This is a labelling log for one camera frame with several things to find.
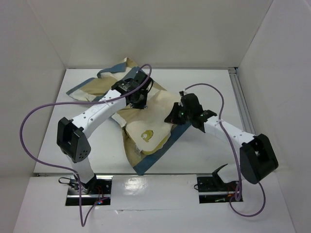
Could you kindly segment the blue beige plaid pillowcase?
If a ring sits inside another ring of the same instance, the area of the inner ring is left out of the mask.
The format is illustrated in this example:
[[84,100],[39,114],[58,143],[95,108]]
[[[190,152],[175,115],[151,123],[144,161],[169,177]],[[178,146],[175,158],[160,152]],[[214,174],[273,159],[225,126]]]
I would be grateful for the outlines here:
[[[66,94],[77,101],[84,102],[98,102],[111,88],[111,86],[121,79],[133,78],[137,72],[138,65],[129,58],[125,58],[123,62],[114,65],[113,67],[102,69],[97,73],[95,78],[89,78],[74,88],[66,92]],[[153,83],[149,88],[148,97],[155,90],[165,90],[158,83]],[[190,127],[190,124],[175,125],[171,129],[171,135],[163,145],[162,148],[155,153],[145,155],[140,152],[134,142],[126,134],[125,130],[121,127],[124,151],[129,164],[133,167],[138,175],[143,175],[150,169],[181,137],[181,135]]]

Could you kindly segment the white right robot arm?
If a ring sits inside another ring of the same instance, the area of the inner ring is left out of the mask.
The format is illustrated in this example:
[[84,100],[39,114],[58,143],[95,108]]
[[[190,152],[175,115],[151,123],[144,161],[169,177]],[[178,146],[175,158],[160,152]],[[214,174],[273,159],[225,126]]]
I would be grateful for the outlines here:
[[239,154],[241,177],[251,184],[258,184],[278,168],[275,152],[266,135],[244,132],[220,119],[215,112],[204,110],[193,93],[183,95],[180,102],[175,102],[164,121],[175,125],[190,123],[194,128],[232,144]]

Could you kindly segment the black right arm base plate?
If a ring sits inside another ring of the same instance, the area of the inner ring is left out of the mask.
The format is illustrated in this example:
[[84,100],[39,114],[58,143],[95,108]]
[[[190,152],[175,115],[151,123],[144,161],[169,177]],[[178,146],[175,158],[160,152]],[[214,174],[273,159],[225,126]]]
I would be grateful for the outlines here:
[[234,197],[238,182],[223,183],[212,175],[197,176],[197,183],[193,186],[198,191],[199,203],[225,203]]

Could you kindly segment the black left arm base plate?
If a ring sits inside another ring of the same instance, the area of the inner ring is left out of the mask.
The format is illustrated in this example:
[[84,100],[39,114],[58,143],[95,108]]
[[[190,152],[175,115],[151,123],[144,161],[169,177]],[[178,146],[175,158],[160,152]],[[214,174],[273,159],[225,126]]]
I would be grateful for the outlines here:
[[[61,177],[58,179],[60,184],[68,187],[66,196],[66,206],[79,206],[79,187],[74,177]],[[97,176],[95,185],[89,190],[82,187],[82,206],[106,206],[111,203],[112,176]]]

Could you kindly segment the cream pillow with duck patch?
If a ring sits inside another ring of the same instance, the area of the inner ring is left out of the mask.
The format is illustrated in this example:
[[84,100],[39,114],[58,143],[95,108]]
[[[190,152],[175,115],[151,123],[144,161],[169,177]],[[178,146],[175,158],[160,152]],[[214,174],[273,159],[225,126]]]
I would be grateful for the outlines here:
[[155,90],[147,98],[146,109],[124,108],[112,116],[145,155],[163,147],[171,135],[173,124],[164,122],[180,96],[165,90]]

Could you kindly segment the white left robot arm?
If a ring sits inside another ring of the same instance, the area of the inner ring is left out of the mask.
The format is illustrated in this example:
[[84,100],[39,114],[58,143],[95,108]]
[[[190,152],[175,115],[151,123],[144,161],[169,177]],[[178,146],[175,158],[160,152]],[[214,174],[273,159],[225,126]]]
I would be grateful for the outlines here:
[[80,179],[78,187],[84,193],[92,193],[97,182],[88,159],[91,152],[88,138],[104,121],[127,105],[144,109],[148,87],[152,87],[153,83],[153,79],[145,81],[145,77],[120,80],[100,99],[102,104],[95,104],[72,119],[63,117],[59,120],[56,143],[71,160],[74,177]]

